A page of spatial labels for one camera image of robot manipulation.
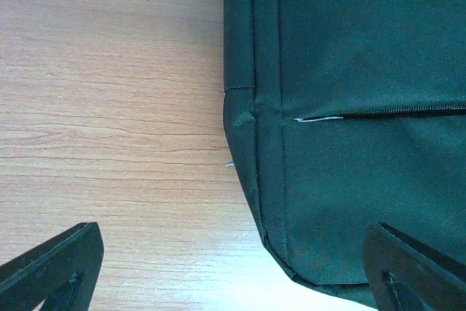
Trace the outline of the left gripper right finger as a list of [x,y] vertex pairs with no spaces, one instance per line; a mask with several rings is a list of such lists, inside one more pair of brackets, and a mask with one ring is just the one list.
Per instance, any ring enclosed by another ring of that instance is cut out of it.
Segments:
[[363,266],[378,310],[465,309],[465,265],[390,225],[368,228]]

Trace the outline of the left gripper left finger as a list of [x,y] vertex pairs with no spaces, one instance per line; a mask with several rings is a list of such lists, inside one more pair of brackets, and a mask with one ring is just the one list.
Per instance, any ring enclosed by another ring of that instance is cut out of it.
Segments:
[[1,265],[1,309],[88,310],[102,261],[98,224],[77,224]]

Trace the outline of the black student bag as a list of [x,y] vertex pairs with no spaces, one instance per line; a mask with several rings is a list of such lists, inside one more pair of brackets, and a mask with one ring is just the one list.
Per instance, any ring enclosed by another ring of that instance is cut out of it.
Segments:
[[224,0],[224,129],[264,247],[374,307],[383,222],[465,261],[465,0]]

